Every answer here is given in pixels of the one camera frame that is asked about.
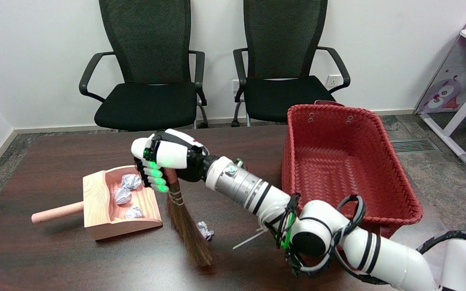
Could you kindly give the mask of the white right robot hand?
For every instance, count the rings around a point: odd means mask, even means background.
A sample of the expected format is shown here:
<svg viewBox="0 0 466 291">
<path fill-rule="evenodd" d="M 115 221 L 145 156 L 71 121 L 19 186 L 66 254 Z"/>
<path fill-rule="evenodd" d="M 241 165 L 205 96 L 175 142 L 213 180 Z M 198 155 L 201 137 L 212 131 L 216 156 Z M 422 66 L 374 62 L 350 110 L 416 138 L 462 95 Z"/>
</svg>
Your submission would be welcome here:
<svg viewBox="0 0 466 291">
<path fill-rule="evenodd" d="M 211 164 L 219 159 L 196 139 L 174 129 L 134 140 L 131 154 L 144 187 L 162 193 L 167 193 L 171 184 L 166 170 L 173 169 L 187 182 L 205 181 Z"/>
</svg>

